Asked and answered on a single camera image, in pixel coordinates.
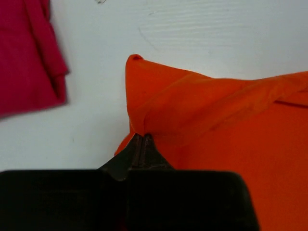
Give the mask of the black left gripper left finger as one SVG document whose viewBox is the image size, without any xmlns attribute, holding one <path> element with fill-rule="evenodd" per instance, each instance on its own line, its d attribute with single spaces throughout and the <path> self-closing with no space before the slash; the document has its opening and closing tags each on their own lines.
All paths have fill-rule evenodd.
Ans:
<svg viewBox="0 0 308 231">
<path fill-rule="evenodd" d="M 116 154 L 99 171 L 108 174 L 116 181 L 123 181 L 133 166 L 136 156 L 139 154 L 142 144 L 142 136 L 134 134 L 122 151 Z"/>
</svg>

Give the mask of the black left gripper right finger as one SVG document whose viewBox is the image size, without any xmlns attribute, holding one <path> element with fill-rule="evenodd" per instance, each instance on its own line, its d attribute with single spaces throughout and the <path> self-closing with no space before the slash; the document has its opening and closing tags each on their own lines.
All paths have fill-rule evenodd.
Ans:
<svg viewBox="0 0 308 231">
<path fill-rule="evenodd" d="M 159 153 L 151 134 L 135 134 L 131 139 L 135 145 L 132 169 L 174 170 L 174 167 Z"/>
</svg>

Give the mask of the orange t shirt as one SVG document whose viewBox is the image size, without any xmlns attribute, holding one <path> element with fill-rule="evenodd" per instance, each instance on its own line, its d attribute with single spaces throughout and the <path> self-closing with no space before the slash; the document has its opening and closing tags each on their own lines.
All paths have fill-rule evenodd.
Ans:
<svg viewBox="0 0 308 231">
<path fill-rule="evenodd" d="M 129 134 L 151 134 L 177 169 L 229 170 L 247 183 L 264 231 L 308 228 L 308 74 L 211 78 L 131 55 Z"/>
</svg>

